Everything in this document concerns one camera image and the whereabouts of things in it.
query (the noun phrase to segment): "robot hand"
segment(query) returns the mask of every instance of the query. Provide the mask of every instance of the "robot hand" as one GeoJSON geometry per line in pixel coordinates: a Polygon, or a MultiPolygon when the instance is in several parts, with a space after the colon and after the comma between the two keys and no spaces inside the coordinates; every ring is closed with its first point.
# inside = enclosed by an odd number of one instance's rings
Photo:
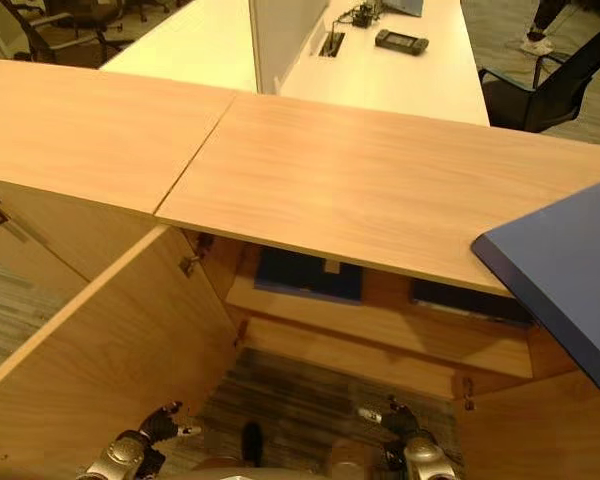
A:
{"type": "Polygon", "coordinates": [[[138,430],[122,432],[76,480],[148,480],[156,478],[165,456],[153,449],[162,440],[197,435],[200,427],[178,427],[171,418],[182,406],[172,402],[149,415],[138,430]]]}
{"type": "Polygon", "coordinates": [[[408,470],[414,480],[455,480],[451,463],[428,430],[420,428],[415,415],[406,405],[389,397],[390,413],[380,414],[365,408],[358,415],[382,425],[398,437],[383,445],[391,470],[408,470]]]}

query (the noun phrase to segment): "chair armrest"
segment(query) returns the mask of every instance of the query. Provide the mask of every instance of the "chair armrest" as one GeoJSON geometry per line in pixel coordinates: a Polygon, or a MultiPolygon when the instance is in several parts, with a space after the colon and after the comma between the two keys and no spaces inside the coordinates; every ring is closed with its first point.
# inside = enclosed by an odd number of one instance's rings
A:
{"type": "Polygon", "coordinates": [[[85,35],[84,37],[76,38],[75,40],[71,40],[70,42],[61,43],[59,45],[50,45],[51,50],[54,52],[57,50],[62,50],[63,48],[73,47],[74,45],[80,45],[81,43],[91,42],[96,40],[98,35],[95,33],[91,35],[85,35]]]}
{"type": "Polygon", "coordinates": [[[478,78],[480,79],[480,83],[482,83],[482,80],[484,79],[486,74],[489,75],[493,75],[496,78],[499,78],[500,80],[502,80],[503,82],[508,83],[509,85],[512,85],[522,91],[525,92],[533,92],[533,89],[529,88],[529,87],[525,87],[524,85],[522,85],[520,82],[516,82],[513,78],[507,77],[504,73],[501,73],[497,70],[494,70],[492,68],[481,68],[480,71],[478,71],[478,78]]]}
{"type": "Polygon", "coordinates": [[[42,7],[27,5],[25,3],[14,3],[13,6],[16,10],[26,10],[27,12],[38,12],[40,15],[44,15],[42,7]]]}
{"type": "Polygon", "coordinates": [[[62,20],[63,18],[73,18],[73,15],[70,13],[58,13],[57,15],[51,15],[50,17],[43,17],[37,20],[31,20],[29,24],[35,28],[41,25],[46,25],[47,23],[56,22],[58,20],[62,20]]]}
{"type": "Polygon", "coordinates": [[[560,52],[551,52],[547,55],[542,55],[538,57],[536,60],[536,68],[533,72],[533,88],[538,88],[538,84],[540,83],[540,72],[542,71],[542,62],[545,60],[553,60],[560,65],[564,65],[567,63],[567,60],[571,58],[571,55],[568,53],[560,53],[560,52]]]}

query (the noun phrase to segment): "wooden countertop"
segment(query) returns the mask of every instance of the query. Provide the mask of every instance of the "wooden countertop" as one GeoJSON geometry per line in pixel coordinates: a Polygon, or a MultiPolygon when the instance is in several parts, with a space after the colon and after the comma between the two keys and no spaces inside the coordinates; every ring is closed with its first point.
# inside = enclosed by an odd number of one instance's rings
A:
{"type": "Polygon", "coordinates": [[[506,295],[481,233],[600,181],[600,146],[238,94],[157,216],[506,295]]]}
{"type": "Polygon", "coordinates": [[[0,180],[151,214],[234,95],[0,60],[0,180]]]}
{"type": "Polygon", "coordinates": [[[470,243],[600,181],[600,146],[0,61],[0,181],[506,295],[470,243]]]}

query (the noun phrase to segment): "blue board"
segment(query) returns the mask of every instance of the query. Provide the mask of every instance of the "blue board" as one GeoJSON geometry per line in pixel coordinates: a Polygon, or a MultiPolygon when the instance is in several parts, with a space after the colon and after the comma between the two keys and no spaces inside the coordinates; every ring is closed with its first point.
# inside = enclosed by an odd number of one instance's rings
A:
{"type": "Polygon", "coordinates": [[[600,184],[481,235],[471,250],[600,388],[600,184]]]}

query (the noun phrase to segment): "white desk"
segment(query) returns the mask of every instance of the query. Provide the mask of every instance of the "white desk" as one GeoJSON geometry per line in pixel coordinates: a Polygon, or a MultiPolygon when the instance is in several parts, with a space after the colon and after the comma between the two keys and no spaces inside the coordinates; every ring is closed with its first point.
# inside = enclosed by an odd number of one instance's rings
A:
{"type": "MultiPolygon", "coordinates": [[[[327,29],[360,0],[331,0],[315,32],[327,29]]],[[[336,58],[311,54],[307,42],[280,88],[304,100],[489,125],[459,0],[424,0],[422,18],[385,13],[368,29],[336,24],[345,32],[336,58]],[[386,28],[429,39],[419,57],[375,46],[386,28]]]]}
{"type": "Polygon", "coordinates": [[[249,0],[195,0],[102,70],[256,92],[249,0]]]}

